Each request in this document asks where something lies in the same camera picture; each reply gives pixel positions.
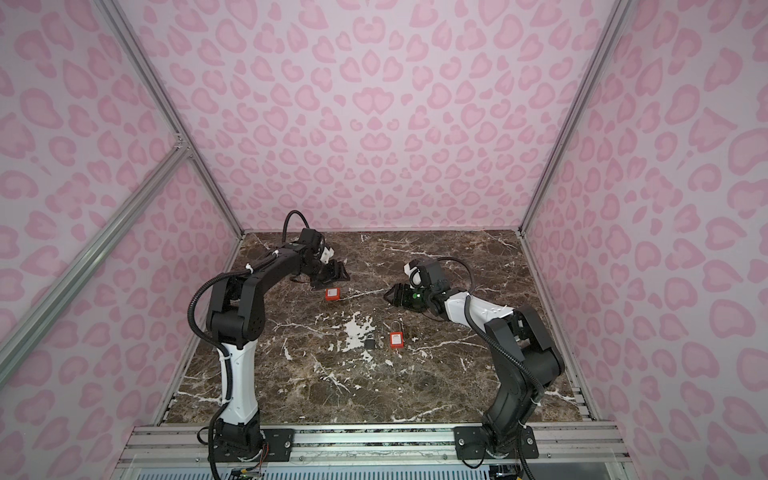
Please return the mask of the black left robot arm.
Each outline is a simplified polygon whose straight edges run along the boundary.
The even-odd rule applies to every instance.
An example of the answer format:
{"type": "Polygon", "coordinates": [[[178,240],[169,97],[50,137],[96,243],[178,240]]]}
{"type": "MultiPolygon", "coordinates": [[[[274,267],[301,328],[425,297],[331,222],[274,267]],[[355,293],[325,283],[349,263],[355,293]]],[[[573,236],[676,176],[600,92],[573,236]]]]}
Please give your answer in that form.
{"type": "Polygon", "coordinates": [[[218,350],[222,369],[221,406],[209,421],[209,462],[263,457],[267,441],[261,431],[255,393],[255,350],[266,325],[266,293],[283,279],[307,276],[324,286],[346,277],[322,233],[304,228],[255,264],[206,282],[211,290],[202,339],[218,350]]]}

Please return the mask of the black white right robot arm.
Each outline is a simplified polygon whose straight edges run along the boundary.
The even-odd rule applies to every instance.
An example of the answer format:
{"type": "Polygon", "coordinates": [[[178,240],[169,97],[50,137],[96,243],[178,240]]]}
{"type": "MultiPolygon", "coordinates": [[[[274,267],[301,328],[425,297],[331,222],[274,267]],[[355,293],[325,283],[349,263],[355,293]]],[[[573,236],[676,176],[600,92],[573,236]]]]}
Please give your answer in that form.
{"type": "Polygon", "coordinates": [[[456,257],[415,259],[404,266],[404,272],[408,281],[393,285],[384,294],[389,304],[467,326],[491,353],[498,391],[479,427],[454,429],[459,460],[508,455],[536,458],[535,438],[527,423],[565,370],[562,355],[537,311],[477,298],[472,270],[456,257]]]}

